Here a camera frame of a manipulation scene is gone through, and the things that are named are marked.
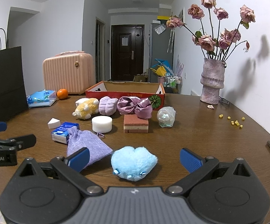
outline vase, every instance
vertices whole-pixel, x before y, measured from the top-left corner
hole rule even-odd
[[[207,104],[217,105],[219,102],[220,89],[224,88],[225,62],[204,58],[203,73],[200,83],[203,92],[200,100]]]

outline screw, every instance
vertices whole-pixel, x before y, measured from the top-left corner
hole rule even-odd
[[[183,188],[178,185],[173,185],[168,188],[168,191],[172,194],[179,194],[183,191]]]
[[[101,192],[102,188],[100,186],[97,185],[92,185],[86,188],[86,191],[90,194],[97,194],[99,192]]]

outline light blue stuffed animal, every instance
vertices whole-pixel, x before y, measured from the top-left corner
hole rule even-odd
[[[143,179],[157,164],[158,159],[145,147],[123,147],[112,154],[113,174],[130,181]]]

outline orange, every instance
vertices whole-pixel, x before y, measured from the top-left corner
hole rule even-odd
[[[59,89],[58,92],[57,92],[57,97],[59,99],[66,99],[68,97],[68,92],[66,89]]]

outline pink suitcase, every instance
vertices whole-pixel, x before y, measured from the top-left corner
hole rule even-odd
[[[83,51],[68,51],[43,62],[45,90],[65,88],[70,94],[82,94],[95,82],[94,60]]]

